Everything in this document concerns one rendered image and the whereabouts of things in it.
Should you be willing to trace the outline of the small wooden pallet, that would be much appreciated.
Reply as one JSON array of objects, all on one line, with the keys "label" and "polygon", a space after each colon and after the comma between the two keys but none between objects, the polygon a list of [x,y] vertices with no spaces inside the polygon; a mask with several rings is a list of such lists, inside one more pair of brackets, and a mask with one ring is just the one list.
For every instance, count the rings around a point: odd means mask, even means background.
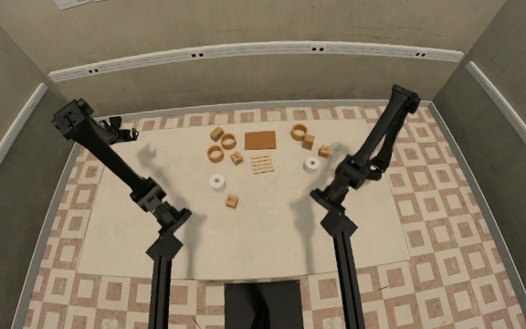
[{"label": "small wooden pallet", "polygon": [[250,159],[253,169],[253,175],[274,171],[270,153],[252,155],[250,156]]}]

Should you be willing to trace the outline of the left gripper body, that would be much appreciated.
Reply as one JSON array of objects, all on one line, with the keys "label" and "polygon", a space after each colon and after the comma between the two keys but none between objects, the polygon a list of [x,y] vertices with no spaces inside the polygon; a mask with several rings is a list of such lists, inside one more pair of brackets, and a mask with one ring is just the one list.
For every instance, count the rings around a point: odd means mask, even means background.
[{"label": "left gripper body", "polygon": [[[137,141],[136,133],[131,133],[130,129],[127,129],[126,132],[127,132],[127,135],[121,137],[120,143],[121,142],[127,143],[127,142]],[[131,137],[131,135],[132,135],[132,137]]]}]

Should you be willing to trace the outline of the white tape roll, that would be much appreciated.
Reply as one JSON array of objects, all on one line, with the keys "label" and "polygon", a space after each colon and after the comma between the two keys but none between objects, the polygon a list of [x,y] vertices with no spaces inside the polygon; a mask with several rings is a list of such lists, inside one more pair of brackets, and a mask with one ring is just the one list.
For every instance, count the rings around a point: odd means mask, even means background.
[{"label": "white tape roll", "polygon": [[319,160],[315,157],[309,157],[304,165],[304,170],[307,174],[313,175],[317,172],[319,167]]},{"label": "white tape roll", "polygon": [[226,180],[220,174],[212,175],[209,180],[209,183],[213,190],[217,193],[221,193],[226,190]]}]

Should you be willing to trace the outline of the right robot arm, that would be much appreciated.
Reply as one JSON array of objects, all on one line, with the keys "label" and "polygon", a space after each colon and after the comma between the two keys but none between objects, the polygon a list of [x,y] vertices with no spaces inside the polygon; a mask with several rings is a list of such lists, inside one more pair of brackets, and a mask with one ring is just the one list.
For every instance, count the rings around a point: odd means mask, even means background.
[{"label": "right robot arm", "polygon": [[[377,123],[361,148],[354,155],[347,154],[344,160],[339,163],[330,186],[326,186],[323,192],[318,187],[314,190],[325,202],[342,212],[346,210],[342,202],[350,191],[347,187],[358,190],[366,178],[373,181],[377,181],[379,178],[381,180],[382,174],[384,174],[391,161],[392,152],[406,115],[408,113],[414,114],[418,108],[421,101],[418,94],[400,87],[394,84],[390,101]],[[373,157],[383,140],[380,151],[377,153],[377,156]],[[359,166],[351,163],[351,161],[354,161]],[[371,166],[375,170],[371,169]],[[382,170],[384,171],[380,172]],[[337,181],[340,183],[337,183]]]}]

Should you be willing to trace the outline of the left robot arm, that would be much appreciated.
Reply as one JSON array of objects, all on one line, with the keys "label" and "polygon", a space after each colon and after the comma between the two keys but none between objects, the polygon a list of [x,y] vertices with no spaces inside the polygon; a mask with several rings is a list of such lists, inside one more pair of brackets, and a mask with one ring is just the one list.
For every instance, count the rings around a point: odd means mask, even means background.
[{"label": "left robot arm", "polygon": [[134,172],[109,147],[109,145],[119,143],[121,137],[127,135],[126,129],[119,129],[121,116],[109,117],[109,126],[105,120],[97,122],[91,118],[90,115],[94,112],[89,104],[80,98],[77,101],[71,101],[56,112],[51,122],[67,140],[72,139],[84,146],[119,177],[132,190],[131,200],[144,212],[153,212],[157,223],[161,226],[158,233],[163,234],[182,217],[187,209],[184,207],[177,212],[175,207],[166,200],[163,202],[167,194],[160,189],[161,186],[150,176],[146,179]]}]

